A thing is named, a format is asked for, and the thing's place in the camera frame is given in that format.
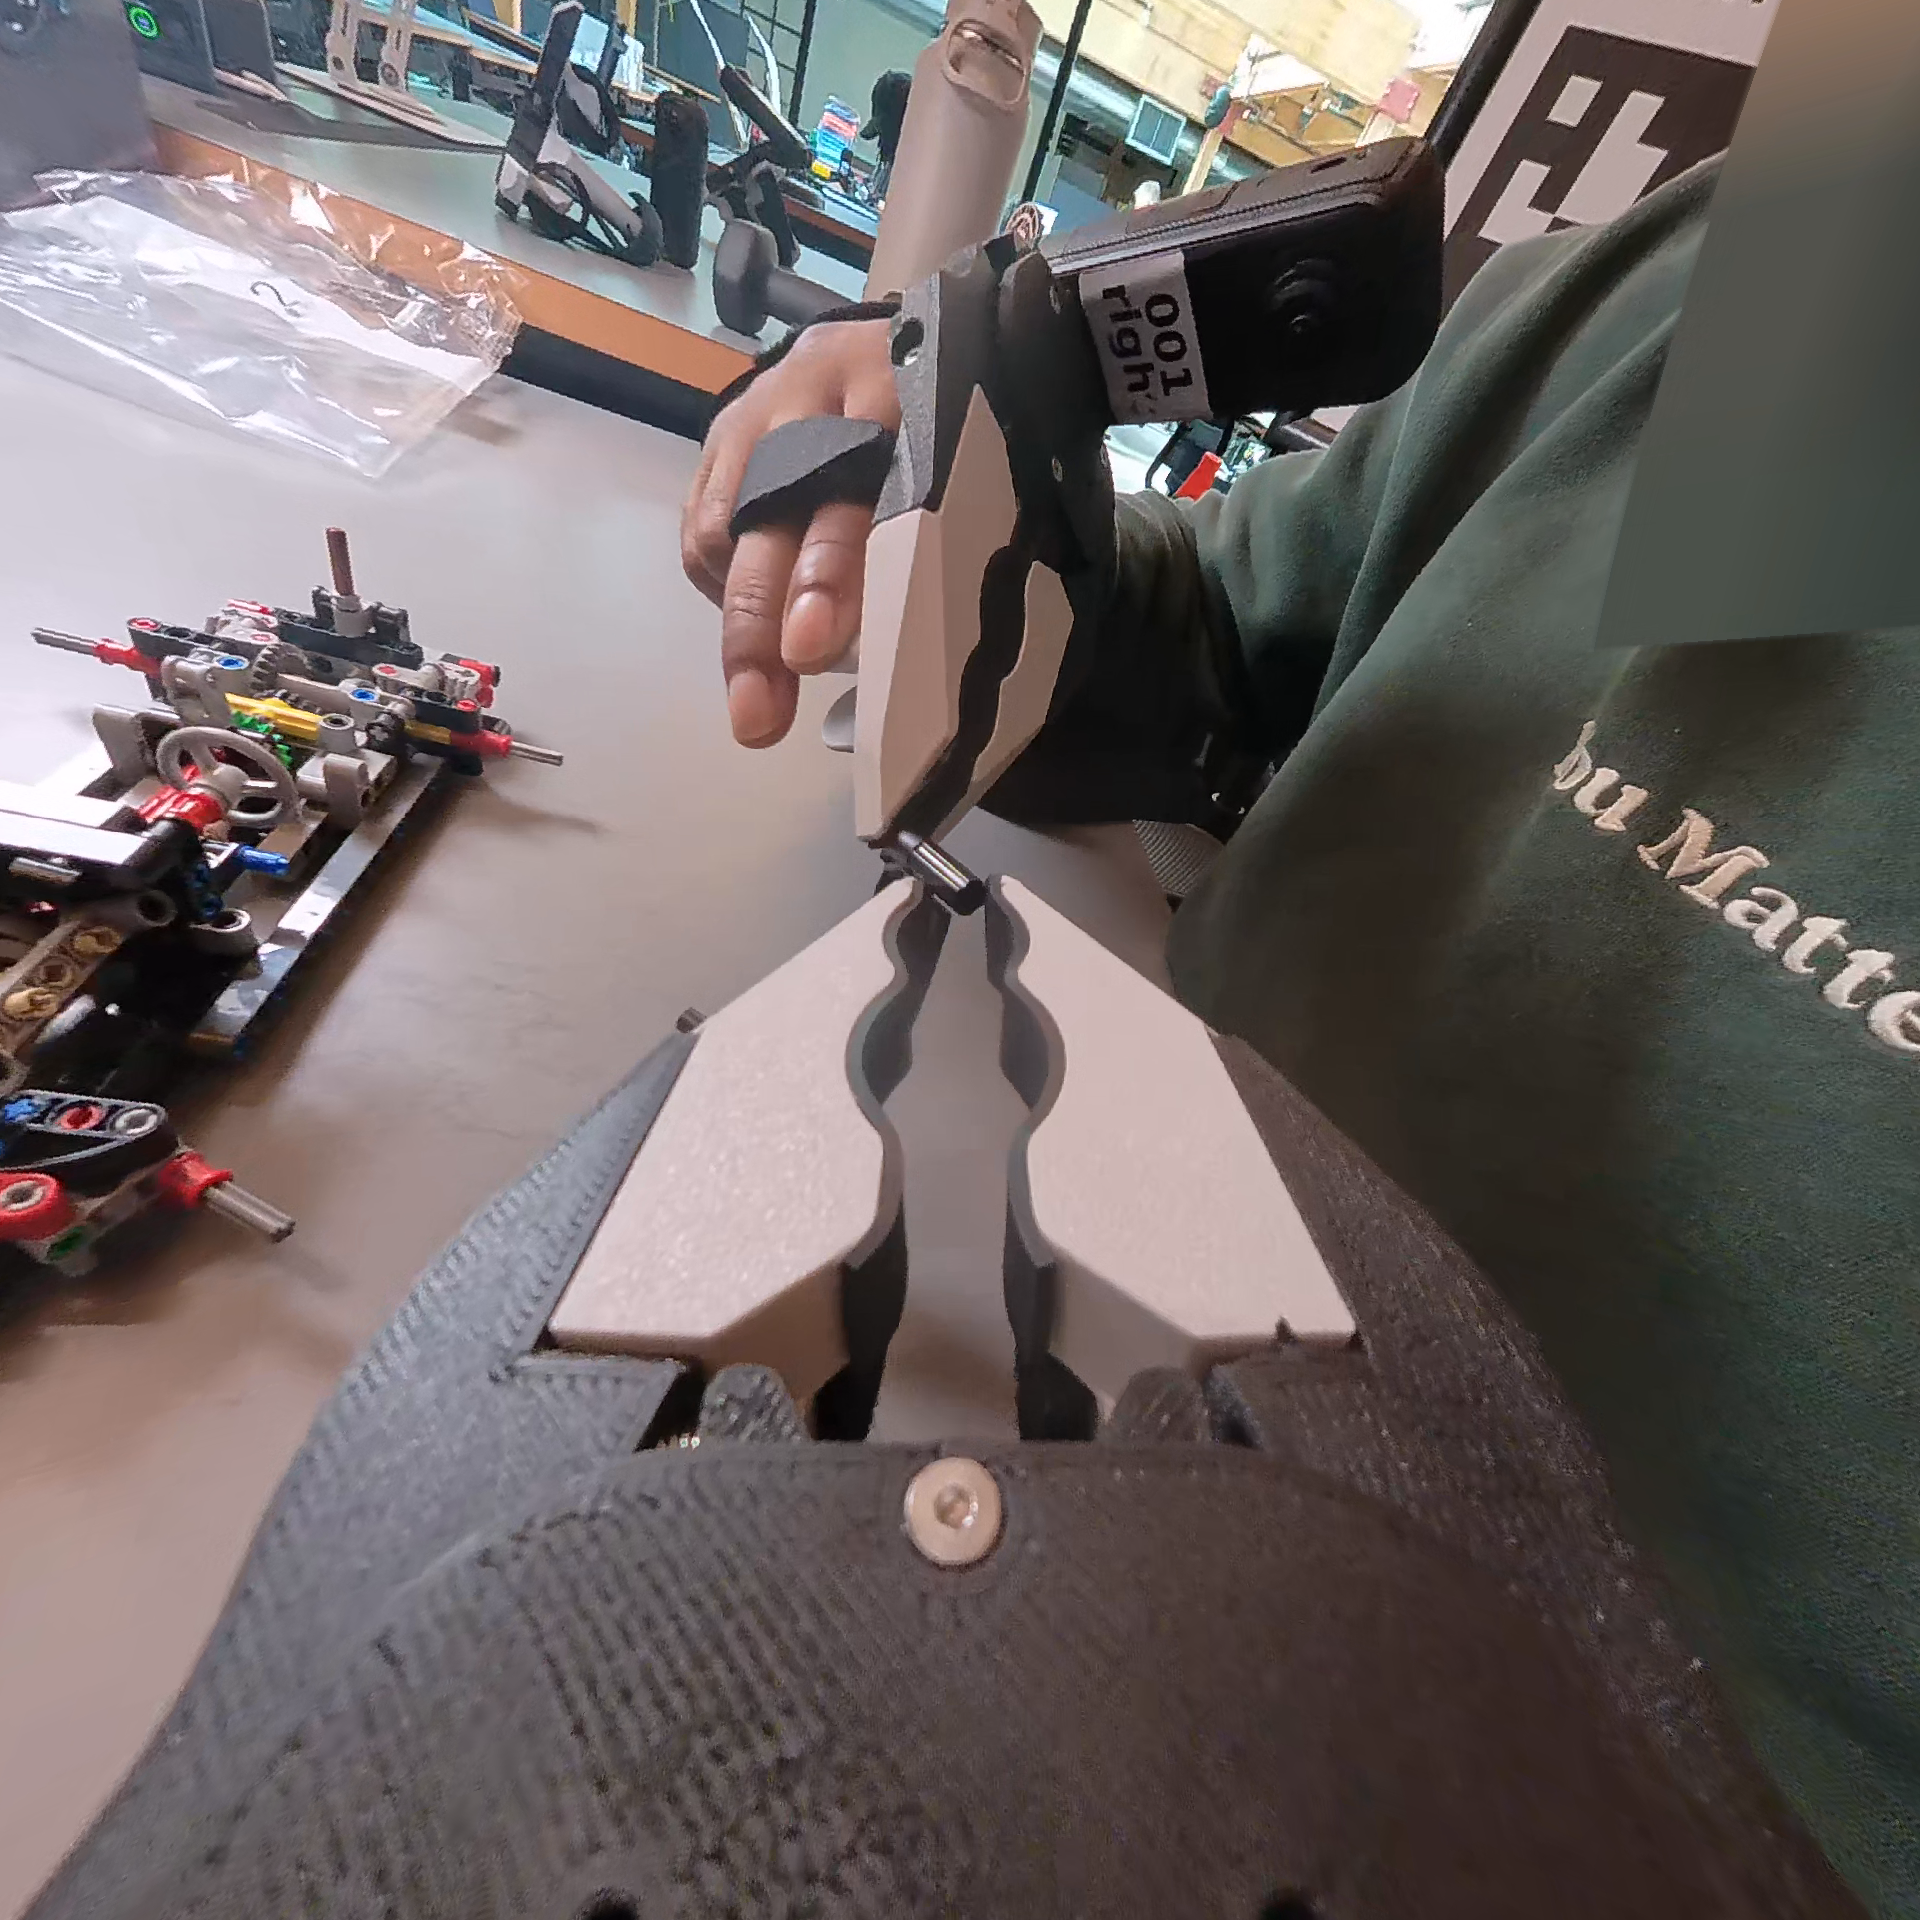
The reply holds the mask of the black framed sign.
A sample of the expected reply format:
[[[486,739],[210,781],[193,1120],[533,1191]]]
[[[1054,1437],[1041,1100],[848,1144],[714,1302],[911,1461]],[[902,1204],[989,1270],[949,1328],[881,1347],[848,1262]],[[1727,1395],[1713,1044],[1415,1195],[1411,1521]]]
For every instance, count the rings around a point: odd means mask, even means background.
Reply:
[[[1446,302],[1488,257],[1610,223],[1721,152],[1776,2],[1497,2],[1429,127],[1447,163]]]

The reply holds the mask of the lego car chassis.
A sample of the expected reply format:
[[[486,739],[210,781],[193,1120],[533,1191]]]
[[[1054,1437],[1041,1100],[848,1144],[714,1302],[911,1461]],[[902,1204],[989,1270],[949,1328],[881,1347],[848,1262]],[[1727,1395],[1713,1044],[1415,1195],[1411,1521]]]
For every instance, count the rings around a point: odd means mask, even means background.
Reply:
[[[397,834],[461,779],[565,755],[494,706],[500,670],[428,653],[366,596],[343,531],[310,610],[231,599],[199,625],[34,644],[138,676],[64,777],[4,782],[2,1248],[87,1273],[132,1227],[296,1221],[199,1152],[169,1110],[236,1061]]]

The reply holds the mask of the person's right hand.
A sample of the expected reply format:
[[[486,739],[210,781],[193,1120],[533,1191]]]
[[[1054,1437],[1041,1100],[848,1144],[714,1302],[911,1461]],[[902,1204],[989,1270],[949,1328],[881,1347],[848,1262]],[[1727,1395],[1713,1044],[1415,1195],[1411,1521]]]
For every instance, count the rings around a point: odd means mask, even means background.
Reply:
[[[756,445],[802,418],[900,427],[889,358],[893,306],[810,325],[779,358],[733,389],[702,439],[681,510],[681,567],[721,615],[719,660],[734,741],[777,744],[794,726],[799,684],[836,668],[862,622],[874,512],[821,505],[799,529],[729,531]]]

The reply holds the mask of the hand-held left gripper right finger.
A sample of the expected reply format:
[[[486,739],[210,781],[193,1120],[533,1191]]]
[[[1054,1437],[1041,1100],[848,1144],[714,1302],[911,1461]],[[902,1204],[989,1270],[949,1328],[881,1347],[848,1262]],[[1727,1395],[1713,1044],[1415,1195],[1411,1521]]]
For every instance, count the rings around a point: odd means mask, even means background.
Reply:
[[[1019,879],[989,882],[1021,1433],[1095,1433],[1144,1373],[1206,1379],[1354,1314],[1206,1023]]]

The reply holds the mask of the clear plastic bag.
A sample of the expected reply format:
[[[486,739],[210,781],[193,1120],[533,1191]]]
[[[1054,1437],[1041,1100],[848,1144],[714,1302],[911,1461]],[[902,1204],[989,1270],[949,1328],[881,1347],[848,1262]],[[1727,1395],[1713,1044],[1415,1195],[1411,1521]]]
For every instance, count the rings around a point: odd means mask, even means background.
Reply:
[[[465,245],[397,264],[343,203],[240,179],[45,174],[2,216],[4,357],[102,397],[379,478],[516,348]]]

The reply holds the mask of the long background table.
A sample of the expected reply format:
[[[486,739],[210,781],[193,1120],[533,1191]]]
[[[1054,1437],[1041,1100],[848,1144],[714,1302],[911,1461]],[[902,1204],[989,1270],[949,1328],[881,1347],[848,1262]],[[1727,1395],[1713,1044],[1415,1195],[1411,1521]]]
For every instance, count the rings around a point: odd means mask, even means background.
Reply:
[[[491,152],[347,140],[335,121],[296,131],[277,103],[160,76],[142,89],[168,174],[240,180],[423,287],[491,283],[521,316],[504,371],[523,384],[698,439],[716,394],[764,350],[716,316],[714,216],[693,271],[637,269],[510,223],[492,203]]]

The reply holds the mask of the idle hand-held gripper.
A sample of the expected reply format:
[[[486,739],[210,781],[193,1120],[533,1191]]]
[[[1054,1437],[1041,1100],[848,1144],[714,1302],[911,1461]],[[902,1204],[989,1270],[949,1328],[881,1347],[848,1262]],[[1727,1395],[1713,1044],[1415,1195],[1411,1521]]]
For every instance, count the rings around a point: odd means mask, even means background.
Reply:
[[[664,233],[652,203],[610,185],[565,138],[560,115],[574,74],[583,9],[554,5],[533,80],[523,89],[507,147],[499,157],[492,203],[565,247],[583,247],[634,267],[659,262]]]

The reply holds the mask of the person's right forearm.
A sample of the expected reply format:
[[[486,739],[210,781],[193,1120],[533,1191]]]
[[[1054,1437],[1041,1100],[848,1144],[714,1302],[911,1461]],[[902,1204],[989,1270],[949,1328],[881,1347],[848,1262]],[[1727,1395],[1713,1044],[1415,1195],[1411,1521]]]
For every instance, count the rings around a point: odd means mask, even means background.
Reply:
[[[1431,555],[1407,512],[1407,394],[1233,492],[1134,492],[1091,576],[1041,732],[984,813],[1027,828],[1213,820],[1297,747]]]

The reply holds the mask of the black device green light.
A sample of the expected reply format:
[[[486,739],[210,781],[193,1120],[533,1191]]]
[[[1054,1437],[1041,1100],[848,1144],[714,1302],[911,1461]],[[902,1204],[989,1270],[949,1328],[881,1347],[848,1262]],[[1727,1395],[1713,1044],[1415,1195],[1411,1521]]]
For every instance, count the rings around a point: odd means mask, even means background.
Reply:
[[[280,98],[264,2],[126,2],[138,68],[204,94]]]

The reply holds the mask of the black dumbbell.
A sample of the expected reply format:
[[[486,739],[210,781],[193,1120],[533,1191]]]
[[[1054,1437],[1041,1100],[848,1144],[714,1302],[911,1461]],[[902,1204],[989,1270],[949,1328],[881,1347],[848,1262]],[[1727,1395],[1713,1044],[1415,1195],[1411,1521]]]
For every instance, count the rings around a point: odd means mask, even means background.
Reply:
[[[727,221],[716,245],[714,303],[725,328],[749,338],[771,320],[795,327],[812,313],[807,284],[780,266],[774,233],[749,219]]]

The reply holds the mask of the beige water bottle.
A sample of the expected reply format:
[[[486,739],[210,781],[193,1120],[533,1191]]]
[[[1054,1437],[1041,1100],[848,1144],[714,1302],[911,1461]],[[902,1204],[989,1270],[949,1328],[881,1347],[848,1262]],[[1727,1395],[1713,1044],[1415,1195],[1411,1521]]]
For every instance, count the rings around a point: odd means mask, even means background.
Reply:
[[[998,232],[1041,33],[1027,2],[949,5],[913,72],[863,300],[913,288]]]

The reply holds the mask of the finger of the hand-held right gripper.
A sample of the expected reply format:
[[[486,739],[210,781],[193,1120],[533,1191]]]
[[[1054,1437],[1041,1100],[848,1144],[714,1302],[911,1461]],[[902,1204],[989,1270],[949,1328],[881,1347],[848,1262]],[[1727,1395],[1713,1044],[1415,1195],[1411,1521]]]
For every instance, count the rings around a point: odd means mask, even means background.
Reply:
[[[961,737],[961,680],[982,641],[986,569],[1011,548],[1019,499],[1001,428],[975,390],[936,510],[877,522],[856,667],[856,834],[889,838],[930,798]]]
[[[993,687],[993,728],[971,755],[961,793],[936,803],[934,834],[951,832],[990,788],[1012,768],[1041,732],[1064,675],[1073,612],[1059,576],[1027,576],[1021,605],[1021,650],[1015,665]]]

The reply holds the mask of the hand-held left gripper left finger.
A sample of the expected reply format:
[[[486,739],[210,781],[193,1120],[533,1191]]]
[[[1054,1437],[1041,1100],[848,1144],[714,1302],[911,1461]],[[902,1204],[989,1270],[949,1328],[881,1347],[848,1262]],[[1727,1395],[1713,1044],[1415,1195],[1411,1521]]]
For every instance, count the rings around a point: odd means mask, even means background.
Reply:
[[[926,1003],[926,889],[893,881],[670,1050],[673,1075],[548,1322],[554,1345],[771,1368],[863,1439],[907,1299],[885,1103]]]

